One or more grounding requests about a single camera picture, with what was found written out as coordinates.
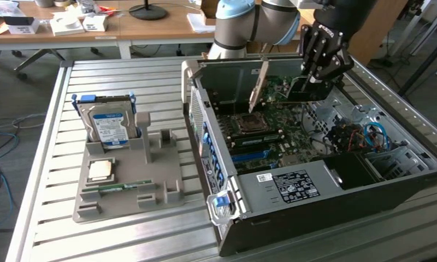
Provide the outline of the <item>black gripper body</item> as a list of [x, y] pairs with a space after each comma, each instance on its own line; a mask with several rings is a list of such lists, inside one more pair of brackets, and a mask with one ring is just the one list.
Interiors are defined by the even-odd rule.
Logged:
[[315, 19], [332, 31], [343, 33], [343, 40], [350, 42], [362, 29], [376, 0], [332, 0], [315, 1], [323, 9], [315, 10]]

